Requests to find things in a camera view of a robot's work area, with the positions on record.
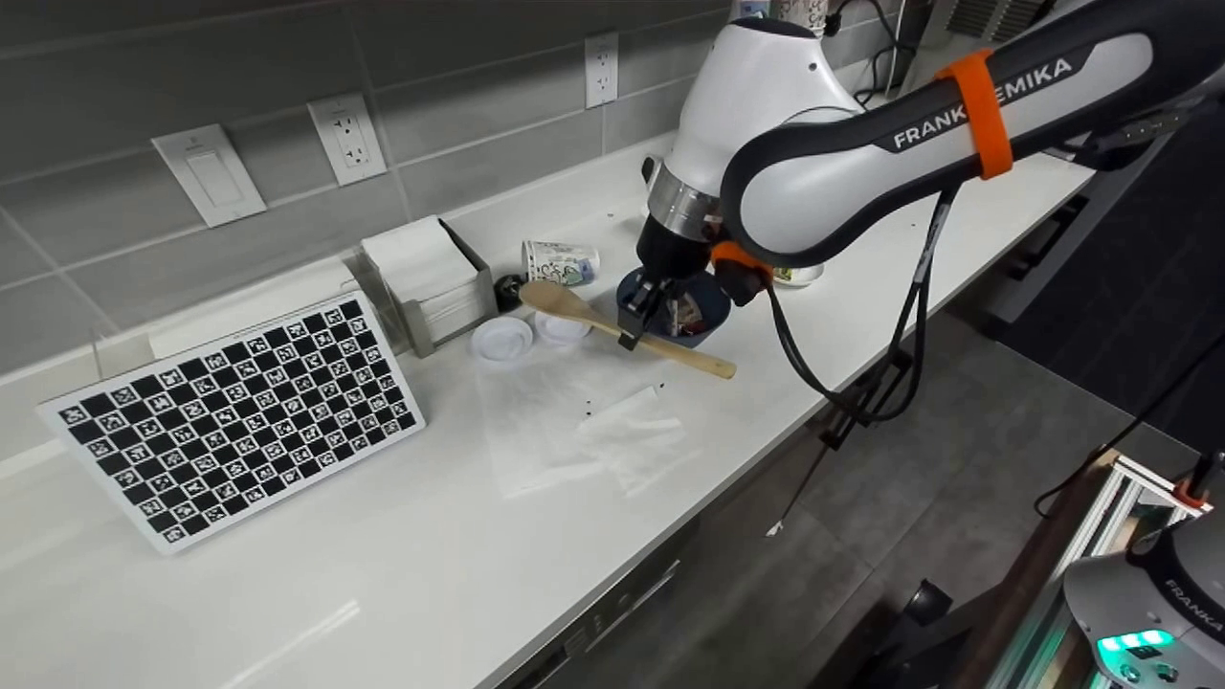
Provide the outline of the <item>grey robot base with lights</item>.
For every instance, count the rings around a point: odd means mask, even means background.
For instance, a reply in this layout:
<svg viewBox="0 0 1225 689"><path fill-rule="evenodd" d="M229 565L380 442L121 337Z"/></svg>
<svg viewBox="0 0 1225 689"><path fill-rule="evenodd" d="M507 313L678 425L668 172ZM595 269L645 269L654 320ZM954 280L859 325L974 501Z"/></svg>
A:
<svg viewBox="0 0 1225 689"><path fill-rule="evenodd" d="M1056 621L1013 689L1225 689L1225 522L1130 530L1056 575Z"/></svg>

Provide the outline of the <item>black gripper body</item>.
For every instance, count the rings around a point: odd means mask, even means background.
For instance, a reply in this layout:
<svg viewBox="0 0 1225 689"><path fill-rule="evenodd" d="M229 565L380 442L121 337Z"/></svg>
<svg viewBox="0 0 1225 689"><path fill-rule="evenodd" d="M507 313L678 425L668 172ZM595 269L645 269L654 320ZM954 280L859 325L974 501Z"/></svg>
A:
<svg viewBox="0 0 1225 689"><path fill-rule="evenodd" d="M639 288L632 300L632 309L639 320L667 320L667 337L681 334L681 323L668 309L668 297L678 280L697 276L706 265L706 244L681 238L672 229L667 229L658 219L650 219L634 240L634 256L639 256Z"/></svg>

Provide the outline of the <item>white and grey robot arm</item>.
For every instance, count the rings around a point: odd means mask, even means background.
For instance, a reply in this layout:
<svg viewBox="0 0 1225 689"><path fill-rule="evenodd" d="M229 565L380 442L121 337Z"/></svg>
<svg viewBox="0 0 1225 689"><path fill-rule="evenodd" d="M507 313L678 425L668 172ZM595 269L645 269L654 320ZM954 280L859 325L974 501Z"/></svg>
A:
<svg viewBox="0 0 1225 689"><path fill-rule="evenodd" d="M1221 35L1225 0L1084 0L859 109L807 26L731 21L650 184L627 309L650 313L715 240L821 265L910 198L1172 103L1225 67Z"/></svg>

